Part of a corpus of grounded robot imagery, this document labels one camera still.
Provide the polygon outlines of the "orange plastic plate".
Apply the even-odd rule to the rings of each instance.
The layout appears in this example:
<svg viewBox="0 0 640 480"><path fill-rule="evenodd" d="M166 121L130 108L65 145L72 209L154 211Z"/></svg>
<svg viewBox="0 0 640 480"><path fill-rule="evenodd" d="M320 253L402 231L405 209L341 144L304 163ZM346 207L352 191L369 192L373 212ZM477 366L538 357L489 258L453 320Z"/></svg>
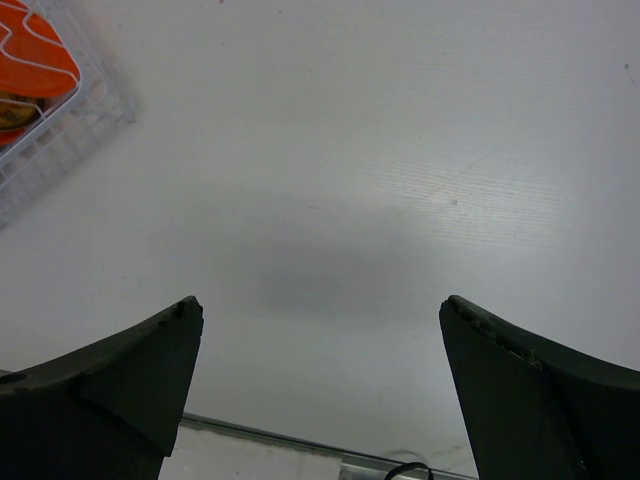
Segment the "orange plastic plate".
<svg viewBox="0 0 640 480"><path fill-rule="evenodd" d="M80 73L51 24L20 1L1 3L1 89L52 98L76 88Z"/></svg>
<svg viewBox="0 0 640 480"><path fill-rule="evenodd" d="M11 145L15 141L19 140L25 132L24 128L11 130L11 131L1 131L0 132L0 146Z"/></svg>

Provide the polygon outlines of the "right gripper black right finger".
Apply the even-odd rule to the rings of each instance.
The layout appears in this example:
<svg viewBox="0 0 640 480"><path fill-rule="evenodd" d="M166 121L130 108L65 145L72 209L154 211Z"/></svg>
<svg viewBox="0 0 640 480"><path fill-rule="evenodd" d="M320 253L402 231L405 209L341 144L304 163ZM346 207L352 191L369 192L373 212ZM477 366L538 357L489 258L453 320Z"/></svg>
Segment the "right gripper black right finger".
<svg viewBox="0 0 640 480"><path fill-rule="evenodd" d="M639 374L458 295L439 311L482 479L636 479Z"/></svg>

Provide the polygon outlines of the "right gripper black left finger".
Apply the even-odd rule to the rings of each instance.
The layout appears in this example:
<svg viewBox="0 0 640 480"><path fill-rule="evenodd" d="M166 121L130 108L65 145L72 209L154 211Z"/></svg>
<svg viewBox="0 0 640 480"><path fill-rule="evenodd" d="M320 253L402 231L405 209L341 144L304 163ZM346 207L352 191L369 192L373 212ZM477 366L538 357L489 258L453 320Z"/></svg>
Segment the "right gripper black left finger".
<svg viewBox="0 0 640 480"><path fill-rule="evenodd" d="M156 479L172 454L203 331L193 296L1 377L4 479Z"/></svg>

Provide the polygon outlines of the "yellow patterned plate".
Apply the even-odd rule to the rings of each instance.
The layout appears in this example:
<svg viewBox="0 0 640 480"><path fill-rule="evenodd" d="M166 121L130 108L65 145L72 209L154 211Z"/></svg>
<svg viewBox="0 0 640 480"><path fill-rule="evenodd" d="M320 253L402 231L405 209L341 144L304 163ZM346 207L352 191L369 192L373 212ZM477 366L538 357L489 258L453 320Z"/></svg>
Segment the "yellow patterned plate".
<svg viewBox="0 0 640 480"><path fill-rule="evenodd" d="M1 92L1 130L25 128L39 120L44 102L36 97L25 97Z"/></svg>

